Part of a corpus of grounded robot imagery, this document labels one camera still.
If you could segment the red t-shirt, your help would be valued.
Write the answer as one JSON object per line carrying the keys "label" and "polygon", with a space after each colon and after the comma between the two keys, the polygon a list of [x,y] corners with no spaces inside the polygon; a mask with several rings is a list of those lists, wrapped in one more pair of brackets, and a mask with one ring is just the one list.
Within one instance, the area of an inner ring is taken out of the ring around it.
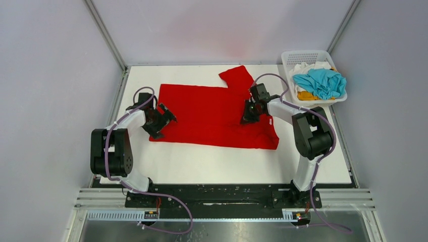
{"label": "red t-shirt", "polygon": [[240,123],[254,79],[244,66],[222,73],[226,87],[161,84],[159,102],[177,118],[161,130],[159,142],[275,150],[279,137],[273,118]]}

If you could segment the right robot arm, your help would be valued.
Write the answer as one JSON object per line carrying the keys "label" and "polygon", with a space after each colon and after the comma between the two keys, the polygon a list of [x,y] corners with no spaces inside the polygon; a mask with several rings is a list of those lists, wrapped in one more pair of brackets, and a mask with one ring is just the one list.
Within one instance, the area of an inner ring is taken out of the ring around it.
{"label": "right robot arm", "polygon": [[290,203],[297,208],[309,202],[314,191],[316,173],[322,159],[336,146],[336,136],[321,107],[308,109],[270,95],[264,84],[249,89],[241,124],[260,121],[262,115],[277,117],[292,125],[295,146],[300,154],[297,171],[291,181]]}

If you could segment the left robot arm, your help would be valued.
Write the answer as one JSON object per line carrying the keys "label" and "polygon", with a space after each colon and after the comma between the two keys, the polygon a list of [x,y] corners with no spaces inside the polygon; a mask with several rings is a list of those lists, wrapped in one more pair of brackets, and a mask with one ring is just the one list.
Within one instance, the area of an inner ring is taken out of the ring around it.
{"label": "left robot arm", "polygon": [[176,122],[176,116],[154,94],[139,93],[133,105],[112,125],[95,129],[90,139],[90,170],[110,181],[118,182],[133,193],[144,207],[156,202],[156,193],[149,189],[152,180],[133,170],[131,137],[145,131],[153,139],[164,137],[162,130]]}

